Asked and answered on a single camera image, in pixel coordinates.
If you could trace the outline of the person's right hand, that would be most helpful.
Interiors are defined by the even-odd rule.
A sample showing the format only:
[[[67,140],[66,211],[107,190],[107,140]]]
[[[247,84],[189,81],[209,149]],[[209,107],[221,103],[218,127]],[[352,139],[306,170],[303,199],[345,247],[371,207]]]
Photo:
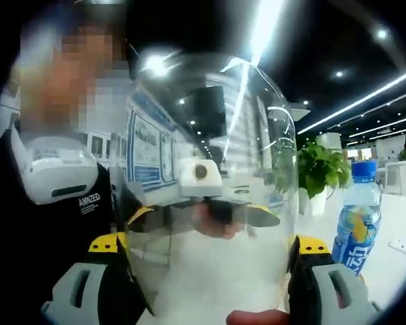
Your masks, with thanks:
[[[226,317],[227,325],[289,325],[290,315],[271,309],[251,312],[235,310]]]

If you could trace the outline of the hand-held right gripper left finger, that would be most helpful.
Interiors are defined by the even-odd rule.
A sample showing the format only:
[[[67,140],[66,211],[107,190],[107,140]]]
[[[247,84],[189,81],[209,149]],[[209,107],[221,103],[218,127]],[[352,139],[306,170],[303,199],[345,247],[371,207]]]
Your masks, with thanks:
[[[152,308],[133,274],[125,232],[102,235],[52,288],[47,324],[136,324]]]

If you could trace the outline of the person's left hand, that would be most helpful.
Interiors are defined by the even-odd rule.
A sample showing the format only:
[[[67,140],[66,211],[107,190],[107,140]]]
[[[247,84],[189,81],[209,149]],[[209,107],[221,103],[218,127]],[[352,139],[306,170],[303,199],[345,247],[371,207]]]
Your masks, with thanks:
[[[232,239],[246,227],[243,217],[233,215],[233,207],[221,201],[200,202],[193,206],[192,225],[205,236]]]

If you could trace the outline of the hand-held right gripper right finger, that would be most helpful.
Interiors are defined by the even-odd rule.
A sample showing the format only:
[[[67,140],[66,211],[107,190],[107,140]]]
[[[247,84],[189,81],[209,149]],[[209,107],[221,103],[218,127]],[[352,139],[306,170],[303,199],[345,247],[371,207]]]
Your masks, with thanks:
[[[287,273],[291,324],[371,324],[378,316],[364,281],[318,238],[293,237]]]

